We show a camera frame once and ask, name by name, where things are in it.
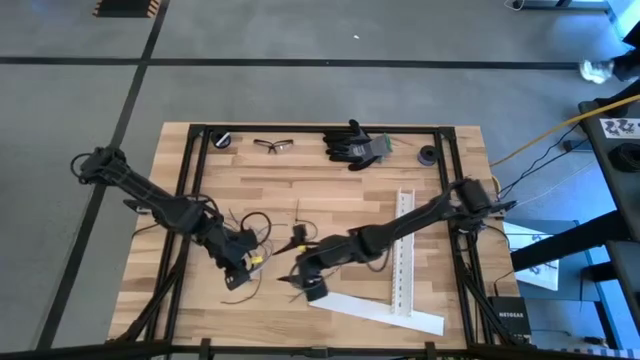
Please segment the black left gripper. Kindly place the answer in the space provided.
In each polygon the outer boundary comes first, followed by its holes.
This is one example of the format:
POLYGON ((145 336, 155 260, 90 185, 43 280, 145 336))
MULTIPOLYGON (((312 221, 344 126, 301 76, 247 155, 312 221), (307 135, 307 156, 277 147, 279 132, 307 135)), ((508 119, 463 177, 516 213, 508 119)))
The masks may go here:
POLYGON ((251 275, 261 270, 264 261, 256 264, 247 262, 246 257, 260 246, 253 229, 232 231, 222 228, 216 237, 216 265, 224 270, 224 282, 228 290, 233 291, 251 279, 251 275))

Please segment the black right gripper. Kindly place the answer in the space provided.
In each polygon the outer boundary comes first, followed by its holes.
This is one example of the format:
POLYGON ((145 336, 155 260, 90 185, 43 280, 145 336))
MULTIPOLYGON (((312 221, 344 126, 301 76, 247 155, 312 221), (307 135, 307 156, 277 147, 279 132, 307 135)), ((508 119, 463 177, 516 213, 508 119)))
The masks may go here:
POLYGON ((305 295, 308 302, 313 302, 329 293, 321 271, 348 260, 350 245, 347 238, 324 238, 315 247, 306 250, 306 237, 306 226, 295 225, 289 242, 273 255, 291 250, 304 252, 298 256, 298 274, 279 277, 278 281, 291 284, 305 295))

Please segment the black grey work glove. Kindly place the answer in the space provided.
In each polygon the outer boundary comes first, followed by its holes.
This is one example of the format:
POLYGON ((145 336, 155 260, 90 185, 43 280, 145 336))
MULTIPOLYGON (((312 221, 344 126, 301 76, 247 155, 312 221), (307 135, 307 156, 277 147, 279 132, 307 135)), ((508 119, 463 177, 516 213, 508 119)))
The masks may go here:
POLYGON ((391 140, 387 134, 371 137, 355 119, 349 120, 348 129, 345 131, 325 131, 323 142, 327 149, 369 150, 374 156, 381 156, 382 160, 393 152, 391 140))
POLYGON ((369 150, 353 150, 350 148, 331 148, 325 153, 332 162, 345 162, 349 171, 360 171, 382 160, 381 156, 374 156, 369 150))

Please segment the clear safety glasses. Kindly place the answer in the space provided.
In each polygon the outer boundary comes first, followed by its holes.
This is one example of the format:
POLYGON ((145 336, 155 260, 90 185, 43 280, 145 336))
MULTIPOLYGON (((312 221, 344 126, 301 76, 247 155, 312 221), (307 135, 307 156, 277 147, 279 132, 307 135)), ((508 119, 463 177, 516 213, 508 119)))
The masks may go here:
POLYGON ((271 142, 271 141, 262 140, 262 139, 254 139, 253 144, 261 147, 265 147, 267 149, 268 154, 271 154, 271 153, 278 154, 280 151, 284 151, 292 147, 294 145, 294 140, 284 139, 284 140, 271 142))

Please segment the white printed marker sheet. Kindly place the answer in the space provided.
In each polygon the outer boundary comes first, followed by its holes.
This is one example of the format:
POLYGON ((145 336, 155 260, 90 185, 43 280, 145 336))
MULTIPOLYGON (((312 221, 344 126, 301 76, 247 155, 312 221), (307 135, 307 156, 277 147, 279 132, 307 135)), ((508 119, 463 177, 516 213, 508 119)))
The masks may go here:
POLYGON ((640 140, 640 118, 601 118, 600 124, 608 139, 640 140))
MULTIPOLYGON (((545 232, 509 222, 503 223, 503 230, 507 236, 508 246, 511 252, 515 252, 516 250, 550 237, 550 234, 545 232)), ((515 277, 524 283, 551 291, 557 291, 559 283, 559 261, 553 260, 518 271, 515 277)))

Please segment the black orange striped mat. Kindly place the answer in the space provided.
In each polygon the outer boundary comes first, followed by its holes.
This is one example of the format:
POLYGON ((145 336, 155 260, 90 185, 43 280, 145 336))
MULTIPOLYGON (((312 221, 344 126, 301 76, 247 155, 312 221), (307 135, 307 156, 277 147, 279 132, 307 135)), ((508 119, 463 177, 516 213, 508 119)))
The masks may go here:
POLYGON ((95 17, 152 18, 160 8, 160 0, 98 0, 95 17))

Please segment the black desk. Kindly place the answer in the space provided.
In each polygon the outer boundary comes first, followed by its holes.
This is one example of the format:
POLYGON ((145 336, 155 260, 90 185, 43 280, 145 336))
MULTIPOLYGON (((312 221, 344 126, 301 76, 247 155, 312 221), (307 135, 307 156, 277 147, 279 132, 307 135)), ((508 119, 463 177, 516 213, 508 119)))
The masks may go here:
POLYGON ((628 311, 640 335, 640 172, 614 168, 608 152, 622 143, 640 144, 634 139, 608 139, 601 118, 640 118, 640 79, 609 98, 579 104, 579 122, 591 143, 615 209, 570 230, 515 251, 511 255, 516 271, 577 252, 604 246, 607 262, 590 265, 583 276, 596 283, 617 281, 628 311))

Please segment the black tape roll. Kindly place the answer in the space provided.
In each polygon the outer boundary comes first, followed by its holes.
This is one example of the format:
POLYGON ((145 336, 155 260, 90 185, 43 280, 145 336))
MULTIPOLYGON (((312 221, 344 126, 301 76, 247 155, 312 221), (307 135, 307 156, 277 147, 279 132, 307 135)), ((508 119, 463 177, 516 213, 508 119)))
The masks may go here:
POLYGON ((622 143, 608 152, 612 166, 626 173, 640 172, 640 144, 622 143))

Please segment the person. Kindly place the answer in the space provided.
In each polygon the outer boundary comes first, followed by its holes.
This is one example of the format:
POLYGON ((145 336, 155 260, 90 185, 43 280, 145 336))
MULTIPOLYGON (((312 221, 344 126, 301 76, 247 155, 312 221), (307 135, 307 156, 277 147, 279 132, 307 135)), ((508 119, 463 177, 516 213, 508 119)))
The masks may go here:
POLYGON ((579 64, 580 76, 589 82, 603 84, 612 77, 628 81, 640 76, 640 48, 607 60, 583 60, 579 64))

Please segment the flat white duct cover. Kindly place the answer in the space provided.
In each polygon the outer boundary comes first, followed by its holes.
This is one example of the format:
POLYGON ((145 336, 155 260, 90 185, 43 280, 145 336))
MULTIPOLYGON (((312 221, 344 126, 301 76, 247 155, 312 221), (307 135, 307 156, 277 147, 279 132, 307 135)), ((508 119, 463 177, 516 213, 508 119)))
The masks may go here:
POLYGON ((309 302, 309 305, 423 333, 444 335, 445 321, 441 316, 416 311, 410 315, 399 315, 392 312, 391 305, 357 297, 330 292, 319 300, 309 302))

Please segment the white slotted wiring duct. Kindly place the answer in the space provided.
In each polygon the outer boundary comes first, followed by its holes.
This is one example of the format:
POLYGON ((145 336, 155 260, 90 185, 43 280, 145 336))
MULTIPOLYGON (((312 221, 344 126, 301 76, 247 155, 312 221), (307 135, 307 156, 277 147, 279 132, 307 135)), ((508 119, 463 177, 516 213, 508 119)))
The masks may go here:
MULTIPOLYGON (((396 217, 411 212, 415 207, 415 191, 399 189, 396 199, 396 217)), ((411 317, 414 285, 414 234, 410 233, 394 243, 391 312, 397 316, 411 317)))

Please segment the black Netgear network switch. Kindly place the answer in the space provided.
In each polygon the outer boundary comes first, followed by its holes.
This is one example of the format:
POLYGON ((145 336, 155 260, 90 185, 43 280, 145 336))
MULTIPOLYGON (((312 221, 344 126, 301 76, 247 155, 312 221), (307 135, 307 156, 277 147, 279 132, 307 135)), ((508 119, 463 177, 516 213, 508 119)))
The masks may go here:
POLYGON ((521 297, 490 296, 488 298, 501 326, 519 344, 531 343, 531 327, 525 300, 521 297))

